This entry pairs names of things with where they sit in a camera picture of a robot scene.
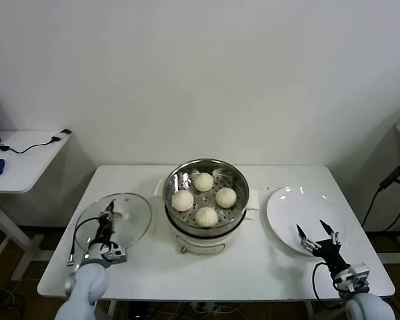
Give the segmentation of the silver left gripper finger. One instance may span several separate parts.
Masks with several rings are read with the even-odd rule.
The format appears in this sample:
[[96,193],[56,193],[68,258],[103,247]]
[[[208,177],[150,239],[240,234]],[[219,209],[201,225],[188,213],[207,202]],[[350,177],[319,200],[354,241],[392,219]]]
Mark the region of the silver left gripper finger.
[[103,210],[101,216],[106,218],[107,220],[111,221],[114,219],[114,202],[115,200],[113,199]]

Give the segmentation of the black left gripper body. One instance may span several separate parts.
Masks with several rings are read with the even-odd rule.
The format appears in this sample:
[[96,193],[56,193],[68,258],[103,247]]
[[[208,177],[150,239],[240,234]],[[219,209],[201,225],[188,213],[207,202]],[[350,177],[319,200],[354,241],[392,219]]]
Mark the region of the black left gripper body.
[[108,218],[99,218],[99,226],[96,232],[96,242],[110,245],[114,234],[114,221]]

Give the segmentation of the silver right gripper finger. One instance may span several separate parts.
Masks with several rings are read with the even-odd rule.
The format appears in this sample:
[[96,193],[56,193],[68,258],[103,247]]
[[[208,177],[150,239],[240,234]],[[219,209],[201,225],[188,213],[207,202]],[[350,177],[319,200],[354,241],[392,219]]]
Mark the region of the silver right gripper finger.
[[314,252],[314,250],[317,249],[317,244],[307,238],[306,234],[298,224],[296,224],[296,226],[298,236],[301,240],[301,246],[308,252]]
[[328,234],[328,236],[330,236],[331,240],[332,240],[332,244],[334,245],[338,245],[339,244],[339,233],[334,231],[332,229],[332,227],[330,225],[328,225],[326,222],[324,222],[323,220],[319,220],[320,224],[322,225],[322,227],[324,228],[325,232]]

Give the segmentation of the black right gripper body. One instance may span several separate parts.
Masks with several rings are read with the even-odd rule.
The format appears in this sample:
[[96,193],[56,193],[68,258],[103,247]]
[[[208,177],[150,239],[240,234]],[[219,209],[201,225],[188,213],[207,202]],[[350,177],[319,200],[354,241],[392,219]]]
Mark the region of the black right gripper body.
[[331,239],[326,239],[318,241],[317,245],[319,248],[313,250],[313,255],[324,260],[331,275],[337,275],[350,267],[339,253],[340,244],[334,244]]

